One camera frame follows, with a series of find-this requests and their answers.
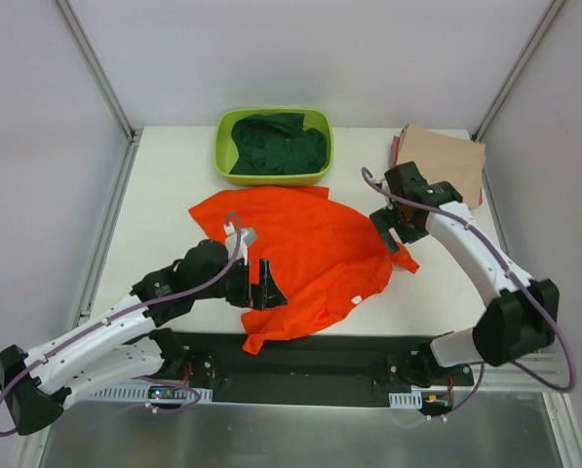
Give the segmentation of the orange t shirt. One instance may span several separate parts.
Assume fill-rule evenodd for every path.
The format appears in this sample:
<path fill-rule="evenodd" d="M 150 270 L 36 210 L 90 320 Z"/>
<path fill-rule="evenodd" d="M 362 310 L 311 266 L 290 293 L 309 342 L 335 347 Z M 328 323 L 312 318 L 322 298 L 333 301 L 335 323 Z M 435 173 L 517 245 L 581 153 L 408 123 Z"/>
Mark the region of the orange t shirt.
<path fill-rule="evenodd" d="M 268 341 L 301 338 L 343 321 L 386 289 L 395 268 L 415 273 L 420 267 L 404 246 L 390 252 L 368 217 L 330 200 L 321 186 L 223 190 L 189 213 L 218 241 L 225 237 L 228 213 L 253 228 L 257 239 L 250 255 L 269 260 L 288 300 L 283 307 L 242 315 L 243 349 L 252 355 Z"/>

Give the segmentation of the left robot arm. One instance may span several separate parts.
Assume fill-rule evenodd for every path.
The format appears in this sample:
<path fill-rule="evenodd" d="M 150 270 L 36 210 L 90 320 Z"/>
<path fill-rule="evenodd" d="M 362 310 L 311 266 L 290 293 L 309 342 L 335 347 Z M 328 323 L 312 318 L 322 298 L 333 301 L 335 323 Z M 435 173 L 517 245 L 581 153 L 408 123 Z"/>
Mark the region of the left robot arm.
<path fill-rule="evenodd" d="M 259 262 L 250 280 L 248 249 L 206 239 L 182 258 L 146 274 L 112 307 L 42 345 L 0 352 L 0 408 L 13 420 L 12 434 L 34 434 L 81 399 L 113 383 L 158 373 L 178 377 L 185 348 L 167 324 L 199 300 L 223 299 L 238 308 L 270 310 L 288 299 L 275 283 L 270 262 Z M 6 437 L 0 430 L 0 438 Z"/>

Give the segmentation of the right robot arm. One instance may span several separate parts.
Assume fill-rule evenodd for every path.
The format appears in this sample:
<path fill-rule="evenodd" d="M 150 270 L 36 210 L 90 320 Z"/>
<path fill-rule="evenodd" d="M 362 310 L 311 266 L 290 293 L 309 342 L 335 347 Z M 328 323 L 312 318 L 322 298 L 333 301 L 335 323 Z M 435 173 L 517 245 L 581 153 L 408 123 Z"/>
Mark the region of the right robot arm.
<path fill-rule="evenodd" d="M 370 217 L 388 249 L 396 252 L 401 244 L 435 239 L 472 282 L 485 309 L 473 327 L 429 341 L 417 360 L 424 382 L 440 384 L 461 364 L 500 367 L 554 343 L 557 286 L 534 279 L 490 241 L 451 183 L 428 182 L 414 163 L 390 168 L 382 182 L 368 169 L 362 175 L 388 200 Z"/>

